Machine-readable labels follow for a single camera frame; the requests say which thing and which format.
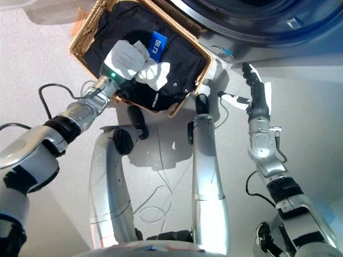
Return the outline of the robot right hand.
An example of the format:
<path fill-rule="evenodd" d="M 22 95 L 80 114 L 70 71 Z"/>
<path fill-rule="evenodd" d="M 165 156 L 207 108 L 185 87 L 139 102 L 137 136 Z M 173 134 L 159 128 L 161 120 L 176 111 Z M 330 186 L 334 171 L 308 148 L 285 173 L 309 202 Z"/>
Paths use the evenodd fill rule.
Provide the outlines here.
<path fill-rule="evenodd" d="M 250 88 L 251 99 L 218 92 L 218 97 L 230 105 L 247 112 L 249 118 L 267 117 L 271 114 L 271 85 L 263 82 L 256 68 L 250 63 L 242 64 L 243 78 Z"/>

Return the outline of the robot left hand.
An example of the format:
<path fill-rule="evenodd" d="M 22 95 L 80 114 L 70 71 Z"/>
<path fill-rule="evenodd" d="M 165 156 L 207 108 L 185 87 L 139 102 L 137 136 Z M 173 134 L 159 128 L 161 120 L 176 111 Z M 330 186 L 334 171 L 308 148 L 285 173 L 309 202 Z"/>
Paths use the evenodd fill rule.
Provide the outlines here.
<path fill-rule="evenodd" d="M 99 75 L 121 86 L 136 76 L 149 57 L 141 41 L 131 44 L 127 40 L 119 40 L 102 62 Z"/>

